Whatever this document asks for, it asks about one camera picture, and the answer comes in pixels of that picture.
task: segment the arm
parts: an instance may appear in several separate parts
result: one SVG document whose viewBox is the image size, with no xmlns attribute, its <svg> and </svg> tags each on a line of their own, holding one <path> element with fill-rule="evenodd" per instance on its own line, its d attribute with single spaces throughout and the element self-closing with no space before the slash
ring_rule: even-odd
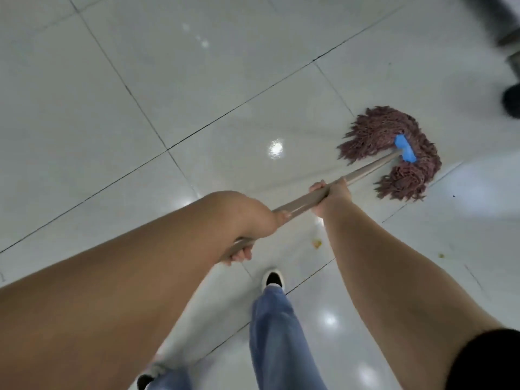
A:
<svg viewBox="0 0 520 390">
<path fill-rule="evenodd" d="M 226 248 L 284 221 L 242 194 L 213 193 L 1 288 L 3 387 L 128 388 Z"/>
<path fill-rule="evenodd" d="M 404 389 L 444 388 L 462 347 L 503 327 L 443 269 L 353 204 L 344 180 L 314 211 L 361 319 Z"/>
</svg>

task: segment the hand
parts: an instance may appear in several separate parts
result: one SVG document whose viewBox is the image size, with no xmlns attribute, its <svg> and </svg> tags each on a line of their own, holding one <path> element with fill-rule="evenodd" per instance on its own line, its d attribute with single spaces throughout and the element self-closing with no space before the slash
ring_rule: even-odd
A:
<svg viewBox="0 0 520 390">
<path fill-rule="evenodd" d="M 309 187 L 309 192 L 321 189 L 325 187 L 325 185 L 326 183 L 322 179 L 320 182 L 316 182 Z M 313 213 L 316 216 L 323 218 L 325 206 L 332 204 L 336 200 L 352 201 L 352 196 L 350 195 L 350 190 L 347 187 L 347 181 L 345 178 L 340 178 L 330 186 L 329 195 L 312 209 Z"/>
<path fill-rule="evenodd" d="M 239 236 L 257 240 L 273 234 L 280 226 L 290 219 L 290 213 L 272 212 L 260 201 L 234 191 L 218 192 L 226 198 L 233 213 L 239 214 L 240 234 Z M 229 259 L 222 261 L 227 266 L 232 262 L 243 262 L 251 260 L 251 249 L 253 244 L 246 246 Z"/>
</svg>

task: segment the jeans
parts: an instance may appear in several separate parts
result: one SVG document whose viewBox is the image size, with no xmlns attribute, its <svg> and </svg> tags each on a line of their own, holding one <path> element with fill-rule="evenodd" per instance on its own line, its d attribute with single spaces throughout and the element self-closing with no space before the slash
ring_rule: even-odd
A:
<svg viewBox="0 0 520 390">
<path fill-rule="evenodd" d="M 265 288 L 253 305 L 249 329 L 259 390 L 326 390 L 282 288 Z M 155 379 L 147 390 L 191 390 L 191 385 L 185 370 L 172 370 Z"/>
</svg>

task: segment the mop handle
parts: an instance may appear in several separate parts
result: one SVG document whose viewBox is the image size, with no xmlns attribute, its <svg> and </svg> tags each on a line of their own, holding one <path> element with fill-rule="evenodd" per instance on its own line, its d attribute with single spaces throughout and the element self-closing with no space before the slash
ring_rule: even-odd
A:
<svg viewBox="0 0 520 390">
<path fill-rule="evenodd" d="M 347 181 L 347 186 L 351 185 L 352 183 L 360 180 L 361 178 L 364 178 L 368 174 L 374 172 L 375 170 L 381 168 L 383 165 L 389 163 L 394 158 L 399 157 L 402 154 L 402 149 L 397 149 L 393 151 L 392 153 L 386 155 L 385 157 L 381 157 L 380 159 L 367 164 L 358 170 L 355 170 L 351 172 L 348 175 L 343 176 L 345 180 Z M 290 203 L 287 203 L 285 205 L 279 206 L 276 209 L 273 209 L 273 212 L 279 211 L 279 210 L 286 210 L 291 214 L 289 217 L 288 222 L 290 222 L 292 219 L 294 219 L 296 216 L 301 215 L 306 210 L 311 209 L 312 207 L 318 205 L 325 197 L 329 195 L 330 186 L 334 183 L 336 183 L 337 180 L 335 180 L 332 183 L 329 183 L 325 185 L 323 188 L 311 191 L 310 193 L 301 196 L 300 198 L 295 199 L 294 201 L 291 201 Z M 239 252 L 246 246 L 252 245 L 254 243 L 254 239 L 252 238 L 238 238 L 233 245 L 226 250 L 224 255 L 220 258 L 220 260 L 225 260 L 226 258 L 229 258 L 230 256 L 234 255 L 235 253 Z"/>
</svg>

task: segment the person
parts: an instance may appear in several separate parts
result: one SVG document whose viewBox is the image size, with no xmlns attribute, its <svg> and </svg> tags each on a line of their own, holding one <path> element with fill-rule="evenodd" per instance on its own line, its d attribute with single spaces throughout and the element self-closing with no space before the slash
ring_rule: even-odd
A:
<svg viewBox="0 0 520 390">
<path fill-rule="evenodd" d="M 323 186 L 321 181 L 311 190 Z M 332 185 L 314 212 L 323 219 L 361 319 L 404 389 L 518 386 L 519 333 L 367 216 L 351 201 L 344 180 Z M 237 237 L 269 236 L 288 218 L 237 192 L 212 193 L 1 288 L 2 387 L 126 389 Z M 251 255 L 248 247 L 230 260 Z M 259 388 L 325 388 L 283 293 L 283 278 L 273 274 L 253 308 Z M 185 373 L 168 372 L 146 386 L 189 385 Z"/>
</svg>

